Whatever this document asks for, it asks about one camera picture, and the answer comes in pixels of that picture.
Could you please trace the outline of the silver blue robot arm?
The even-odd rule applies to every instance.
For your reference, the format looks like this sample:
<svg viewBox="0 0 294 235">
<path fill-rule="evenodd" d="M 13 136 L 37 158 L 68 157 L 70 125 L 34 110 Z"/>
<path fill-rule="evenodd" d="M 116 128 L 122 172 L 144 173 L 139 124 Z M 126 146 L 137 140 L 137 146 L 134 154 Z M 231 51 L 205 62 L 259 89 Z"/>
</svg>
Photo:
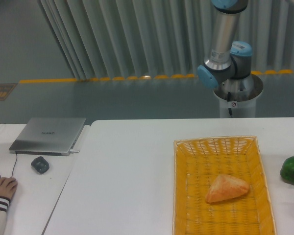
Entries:
<svg viewBox="0 0 294 235">
<path fill-rule="evenodd" d="M 211 42 L 200 81 L 215 89 L 256 71 L 294 72 L 294 0 L 213 0 Z"/>
</svg>

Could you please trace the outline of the person's hand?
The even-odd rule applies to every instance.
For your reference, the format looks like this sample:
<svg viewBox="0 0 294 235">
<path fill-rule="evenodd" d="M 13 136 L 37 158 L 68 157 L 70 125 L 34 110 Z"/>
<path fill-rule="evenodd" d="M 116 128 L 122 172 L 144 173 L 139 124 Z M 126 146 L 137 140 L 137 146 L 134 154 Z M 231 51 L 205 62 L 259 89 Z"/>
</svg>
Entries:
<svg viewBox="0 0 294 235">
<path fill-rule="evenodd" d="M 16 190 L 17 190 L 18 182 L 14 177 L 0 178 L 0 197 L 7 198 L 12 200 Z"/>
</svg>

